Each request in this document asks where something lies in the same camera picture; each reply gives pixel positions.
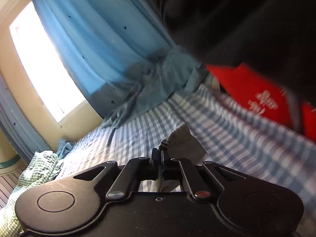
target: green checkered cloth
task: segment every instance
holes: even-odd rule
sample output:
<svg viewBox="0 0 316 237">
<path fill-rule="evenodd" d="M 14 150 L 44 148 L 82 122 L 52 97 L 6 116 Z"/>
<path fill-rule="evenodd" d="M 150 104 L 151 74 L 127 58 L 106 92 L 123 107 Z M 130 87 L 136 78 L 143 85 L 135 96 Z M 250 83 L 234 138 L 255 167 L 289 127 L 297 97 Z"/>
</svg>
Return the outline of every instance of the green checkered cloth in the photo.
<svg viewBox="0 0 316 237">
<path fill-rule="evenodd" d="M 22 227 L 15 215 L 15 202 L 26 190 L 54 180 L 62 167 L 62 161 L 52 151 L 35 152 L 29 166 L 20 175 L 6 206 L 0 211 L 0 236 L 16 237 Z"/>
</svg>

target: bed sheet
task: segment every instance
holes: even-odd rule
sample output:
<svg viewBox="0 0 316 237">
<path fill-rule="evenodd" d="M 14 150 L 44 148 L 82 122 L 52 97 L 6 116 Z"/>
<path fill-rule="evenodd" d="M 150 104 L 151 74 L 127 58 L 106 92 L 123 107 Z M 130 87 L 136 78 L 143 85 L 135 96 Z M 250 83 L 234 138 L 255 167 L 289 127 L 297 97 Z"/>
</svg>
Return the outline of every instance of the bed sheet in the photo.
<svg viewBox="0 0 316 237">
<path fill-rule="evenodd" d="M 195 93 L 173 94 L 118 129 L 96 128 L 74 145 L 58 178 L 109 160 L 124 165 L 131 158 L 150 156 L 152 148 L 183 122 L 207 151 L 208 160 L 297 193 L 305 208 L 299 232 L 316 235 L 315 144 L 203 84 Z M 144 181 L 140 191 L 150 186 L 151 181 Z"/>
</svg>

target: curtain fold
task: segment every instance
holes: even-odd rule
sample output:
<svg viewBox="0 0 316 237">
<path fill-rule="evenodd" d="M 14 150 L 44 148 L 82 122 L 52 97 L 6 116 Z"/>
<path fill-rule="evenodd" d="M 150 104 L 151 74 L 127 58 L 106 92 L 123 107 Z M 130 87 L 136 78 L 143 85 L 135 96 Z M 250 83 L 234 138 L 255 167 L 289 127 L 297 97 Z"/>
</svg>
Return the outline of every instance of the curtain fold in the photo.
<svg viewBox="0 0 316 237">
<path fill-rule="evenodd" d="M 1 73 L 0 128 L 26 164 L 36 151 L 51 150 L 21 112 Z"/>
<path fill-rule="evenodd" d="M 201 81 L 201 63 L 177 47 L 146 0 L 32 1 L 69 75 L 106 126 L 118 127 Z"/>
</svg>

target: teal stripe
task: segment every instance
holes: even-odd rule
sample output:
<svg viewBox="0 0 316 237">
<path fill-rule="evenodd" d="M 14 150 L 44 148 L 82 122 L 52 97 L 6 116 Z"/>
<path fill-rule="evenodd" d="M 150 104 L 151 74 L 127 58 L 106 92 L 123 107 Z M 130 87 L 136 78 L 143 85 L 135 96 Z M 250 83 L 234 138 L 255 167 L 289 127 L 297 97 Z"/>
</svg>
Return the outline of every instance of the teal stripe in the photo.
<svg viewBox="0 0 316 237">
<path fill-rule="evenodd" d="M 20 159 L 20 156 L 17 154 L 15 157 L 10 159 L 9 161 L 1 162 L 0 163 L 0 169 L 13 166 L 16 162 L 18 162 Z"/>
</svg>

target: bright window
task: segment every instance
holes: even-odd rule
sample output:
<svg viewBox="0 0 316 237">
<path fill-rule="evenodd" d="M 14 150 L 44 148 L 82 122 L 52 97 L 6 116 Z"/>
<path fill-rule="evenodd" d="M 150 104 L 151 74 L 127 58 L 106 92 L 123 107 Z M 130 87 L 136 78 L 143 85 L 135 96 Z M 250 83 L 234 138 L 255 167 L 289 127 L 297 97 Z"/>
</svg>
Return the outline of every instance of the bright window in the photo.
<svg viewBox="0 0 316 237">
<path fill-rule="evenodd" d="M 59 122 L 85 98 L 60 61 L 32 2 L 11 24 L 10 32 L 26 73 Z"/>
</svg>

